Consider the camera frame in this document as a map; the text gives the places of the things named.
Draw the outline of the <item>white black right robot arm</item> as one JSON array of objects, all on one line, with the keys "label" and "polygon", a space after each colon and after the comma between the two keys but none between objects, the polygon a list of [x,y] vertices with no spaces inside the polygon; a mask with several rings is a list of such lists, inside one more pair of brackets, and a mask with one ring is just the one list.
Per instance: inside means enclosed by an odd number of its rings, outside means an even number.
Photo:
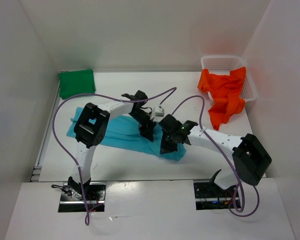
[{"label": "white black right robot arm", "polygon": [[211,178],[209,191],[215,197],[237,185],[238,180],[257,186],[272,163],[272,158],[253,134],[228,135],[200,127],[191,120],[182,123],[171,114],[166,115],[158,124],[163,131],[161,154],[176,152],[179,145],[187,144],[225,154],[229,159],[233,168],[218,170]]}]

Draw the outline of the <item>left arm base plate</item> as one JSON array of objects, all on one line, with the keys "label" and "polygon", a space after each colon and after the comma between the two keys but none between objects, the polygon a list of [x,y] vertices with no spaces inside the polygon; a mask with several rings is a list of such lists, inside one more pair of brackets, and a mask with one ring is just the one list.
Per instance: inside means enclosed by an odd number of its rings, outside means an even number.
[{"label": "left arm base plate", "polygon": [[[58,212],[59,213],[79,213],[86,212],[85,203],[81,195],[68,187],[66,182],[63,182]],[[88,209],[93,212],[105,211],[105,198],[106,198],[106,183],[105,182],[92,182],[90,185],[89,193],[86,196]]]}]

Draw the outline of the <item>green t shirt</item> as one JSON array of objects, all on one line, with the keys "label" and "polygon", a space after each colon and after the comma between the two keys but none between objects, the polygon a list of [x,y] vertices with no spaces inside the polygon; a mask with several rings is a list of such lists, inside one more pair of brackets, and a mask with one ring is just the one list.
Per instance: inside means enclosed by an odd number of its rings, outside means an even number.
[{"label": "green t shirt", "polygon": [[58,74],[59,97],[63,100],[78,94],[93,94],[96,91],[92,69],[64,71]]}]

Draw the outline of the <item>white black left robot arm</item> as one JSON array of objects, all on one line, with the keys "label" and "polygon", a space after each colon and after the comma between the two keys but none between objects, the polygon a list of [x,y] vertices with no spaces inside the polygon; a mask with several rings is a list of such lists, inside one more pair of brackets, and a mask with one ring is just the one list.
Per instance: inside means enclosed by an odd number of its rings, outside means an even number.
[{"label": "white black left robot arm", "polygon": [[134,95],[125,93],[122,97],[131,102],[111,101],[100,105],[87,103],[74,126],[77,163],[67,184],[78,200],[84,200],[89,196],[94,152],[105,138],[110,120],[128,114],[139,123],[139,135],[151,142],[154,140],[156,123],[151,119],[151,115],[142,109],[148,96],[138,90]]}]

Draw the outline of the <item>light blue t shirt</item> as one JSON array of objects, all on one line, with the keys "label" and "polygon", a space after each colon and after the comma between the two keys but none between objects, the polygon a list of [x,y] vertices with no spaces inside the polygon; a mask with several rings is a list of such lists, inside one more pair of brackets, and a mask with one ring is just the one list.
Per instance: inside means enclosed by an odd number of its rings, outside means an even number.
[{"label": "light blue t shirt", "polygon": [[161,154],[162,128],[156,125],[153,132],[153,141],[139,134],[139,124],[132,117],[118,116],[109,121],[105,137],[101,144],[107,147],[120,148],[134,152],[157,156],[171,161],[180,161],[186,155],[186,148],[179,144],[177,151]]}]

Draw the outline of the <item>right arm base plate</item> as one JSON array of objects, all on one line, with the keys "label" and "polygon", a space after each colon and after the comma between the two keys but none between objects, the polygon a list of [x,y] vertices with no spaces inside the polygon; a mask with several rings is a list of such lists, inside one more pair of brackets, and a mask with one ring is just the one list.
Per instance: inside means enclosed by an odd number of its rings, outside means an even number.
[{"label": "right arm base plate", "polygon": [[196,210],[222,210],[228,209],[229,204],[233,202],[235,197],[235,203],[237,207],[241,208],[241,201],[239,194],[235,193],[235,186],[223,190],[215,183],[208,181],[194,181],[194,197]]}]

